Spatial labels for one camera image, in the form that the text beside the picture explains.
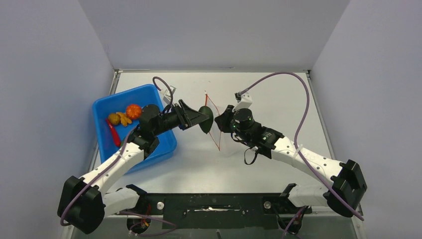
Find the orange toy pumpkin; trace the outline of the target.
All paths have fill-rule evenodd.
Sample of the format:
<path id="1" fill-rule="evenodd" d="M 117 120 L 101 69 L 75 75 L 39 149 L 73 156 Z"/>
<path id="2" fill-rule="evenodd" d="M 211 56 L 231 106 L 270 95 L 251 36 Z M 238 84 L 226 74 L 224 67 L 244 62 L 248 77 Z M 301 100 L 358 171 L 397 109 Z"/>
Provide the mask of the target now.
<path id="1" fill-rule="evenodd" d="M 126 116 L 131 120 L 137 120 L 142 114 L 142 107 L 137 104 L 130 104 L 126 107 Z"/>

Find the red toy chili pepper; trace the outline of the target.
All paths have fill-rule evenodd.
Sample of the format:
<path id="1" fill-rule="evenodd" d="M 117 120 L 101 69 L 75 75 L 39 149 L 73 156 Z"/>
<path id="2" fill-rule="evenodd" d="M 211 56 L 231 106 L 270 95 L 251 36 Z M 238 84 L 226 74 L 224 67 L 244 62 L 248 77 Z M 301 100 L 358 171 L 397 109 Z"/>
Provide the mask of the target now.
<path id="1" fill-rule="evenodd" d="M 106 119 L 106 123 L 108 125 L 109 130 L 110 130 L 113 143 L 115 144 L 116 147 L 121 147 L 120 137 L 119 137 L 117 131 L 115 130 L 113 124 L 108 119 Z"/>

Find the green toy avocado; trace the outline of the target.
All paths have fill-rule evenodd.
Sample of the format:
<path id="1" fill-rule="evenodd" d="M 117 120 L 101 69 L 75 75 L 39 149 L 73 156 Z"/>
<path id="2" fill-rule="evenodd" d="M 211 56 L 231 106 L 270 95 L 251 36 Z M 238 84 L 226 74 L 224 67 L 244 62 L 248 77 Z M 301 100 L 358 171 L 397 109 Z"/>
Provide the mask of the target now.
<path id="1" fill-rule="evenodd" d="M 203 133 L 208 134 L 213 124 L 213 112 L 208 106 L 200 107 L 199 112 L 202 113 L 204 116 L 207 116 L 207 119 L 199 123 L 199 126 Z"/>

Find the round brown fried ball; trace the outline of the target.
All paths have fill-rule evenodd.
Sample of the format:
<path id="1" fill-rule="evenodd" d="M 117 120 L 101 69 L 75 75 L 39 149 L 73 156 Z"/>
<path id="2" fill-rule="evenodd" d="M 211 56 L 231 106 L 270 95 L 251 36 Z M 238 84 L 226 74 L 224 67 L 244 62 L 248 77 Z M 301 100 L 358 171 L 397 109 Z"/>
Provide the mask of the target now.
<path id="1" fill-rule="evenodd" d="M 112 125 L 119 125 L 121 123 L 120 115 L 116 113 L 109 114 L 107 119 Z"/>

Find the yellow fried food piece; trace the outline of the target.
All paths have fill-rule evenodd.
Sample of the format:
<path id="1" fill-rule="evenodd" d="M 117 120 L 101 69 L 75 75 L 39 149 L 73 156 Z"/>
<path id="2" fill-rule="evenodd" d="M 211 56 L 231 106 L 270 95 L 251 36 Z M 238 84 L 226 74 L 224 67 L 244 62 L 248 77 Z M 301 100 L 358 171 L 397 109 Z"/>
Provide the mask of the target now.
<path id="1" fill-rule="evenodd" d="M 123 112 L 116 112 L 116 114 L 120 117 L 120 123 L 127 127 L 129 124 L 132 124 L 132 120 L 127 117 L 127 115 Z"/>

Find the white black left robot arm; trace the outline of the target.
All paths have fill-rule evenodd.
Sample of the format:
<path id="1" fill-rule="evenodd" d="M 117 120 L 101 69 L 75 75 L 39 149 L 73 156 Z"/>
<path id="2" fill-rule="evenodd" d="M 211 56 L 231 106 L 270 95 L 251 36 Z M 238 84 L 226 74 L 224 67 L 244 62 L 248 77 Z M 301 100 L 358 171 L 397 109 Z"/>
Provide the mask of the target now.
<path id="1" fill-rule="evenodd" d="M 57 211 L 62 226 L 72 225 L 90 234 L 107 216 L 134 208 L 144 195 L 141 189 L 128 186 L 109 196 L 107 191 L 129 169 L 155 151 L 160 143 L 159 135 L 177 127 L 186 130 L 195 125 L 208 133 L 213 112 L 207 106 L 196 111 L 179 100 L 163 111 L 154 104 L 143 107 L 138 121 L 120 149 L 104 163 L 79 178 L 71 176 L 65 181 Z"/>

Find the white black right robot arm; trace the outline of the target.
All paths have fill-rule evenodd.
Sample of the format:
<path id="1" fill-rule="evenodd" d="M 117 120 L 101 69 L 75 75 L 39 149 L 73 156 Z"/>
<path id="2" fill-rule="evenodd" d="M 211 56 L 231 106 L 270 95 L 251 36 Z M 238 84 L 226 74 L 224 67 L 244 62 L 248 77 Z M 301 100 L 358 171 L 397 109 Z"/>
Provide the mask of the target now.
<path id="1" fill-rule="evenodd" d="M 316 187 L 292 185 L 292 189 L 280 198 L 282 210 L 291 213 L 302 206 L 324 206 L 344 217 L 363 218 L 357 208 L 367 184 L 357 162 L 341 162 L 319 155 L 258 123 L 250 109 L 234 111 L 233 108 L 229 105 L 215 118 L 220 131 L 237 136 L 239 142 L 255 154 L 288 164 L 323 184 Z"/>

